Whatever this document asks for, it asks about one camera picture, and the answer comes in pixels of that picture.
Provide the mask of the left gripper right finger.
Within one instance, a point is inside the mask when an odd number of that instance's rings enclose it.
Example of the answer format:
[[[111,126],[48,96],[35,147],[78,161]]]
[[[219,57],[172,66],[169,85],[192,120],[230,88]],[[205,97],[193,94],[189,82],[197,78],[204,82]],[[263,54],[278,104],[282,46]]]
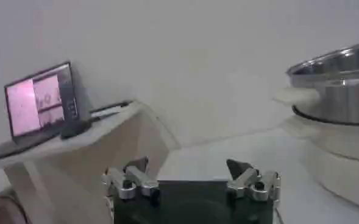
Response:
[[[281,177],[278,172],[269,170],[261,173],[249,163],[227,159],[226,165],[232,176],[227,182],[228,191],[234,199],[249,197],[253,201],[280,201]]]

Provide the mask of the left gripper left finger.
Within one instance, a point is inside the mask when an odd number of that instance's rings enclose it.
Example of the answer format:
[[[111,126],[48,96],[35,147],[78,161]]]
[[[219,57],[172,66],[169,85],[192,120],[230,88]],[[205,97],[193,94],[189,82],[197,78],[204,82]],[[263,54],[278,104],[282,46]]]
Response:
[[[150,200],[158,200],[160,186],[157,180],[150,178],[146,171],[148,157],[129,161],[122,169],[106,168],[102,174],[102,182],[108,194],[121,200],[132,200],[137,192]]]

